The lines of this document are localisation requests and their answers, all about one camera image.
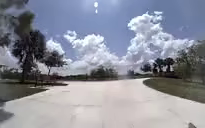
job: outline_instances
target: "blue sky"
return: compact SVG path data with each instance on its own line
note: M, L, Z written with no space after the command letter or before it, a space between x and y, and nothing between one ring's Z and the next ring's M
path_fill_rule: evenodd
M47 31L47 38L54 37L67 56L75 59L71 45L62 38L67 30L75 30L81 36L100 34L107 46L119 56L126 53L134 33L128 30L128 22L145 12L162 11L165 31L179 38L205 36L205 0L98 0L98 14L94 13L94 0L30 0L29 8L36 14L35 26Z
M29 0L28 8L48 49L66 53L68 67L55 70L61 74L99 65L138 71L205 38L205 0ZM9 63L1 57L0 63Z

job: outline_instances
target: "white cumulus cloud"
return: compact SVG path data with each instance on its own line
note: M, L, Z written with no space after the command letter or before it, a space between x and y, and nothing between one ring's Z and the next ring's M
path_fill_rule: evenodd
M160 57L175 57L178 50L191 46L193 40L176 39L161 26L162 12L148 12L133 18L128 23L129 30L135 33L127 49L125 62L132 65L151 62Z
M61 43L57 42L56 40L52 38L46 42L46 47L50 52L57 51L59 54L65 53L65 51L63 50L61 46Z
M77 38L77 35L71 33L76 32L68 31L64 37L77 52L78 60L73 63L73 67L88 70L99 65L113 66L119 62L119 58L106 46L103 36L91 34Z

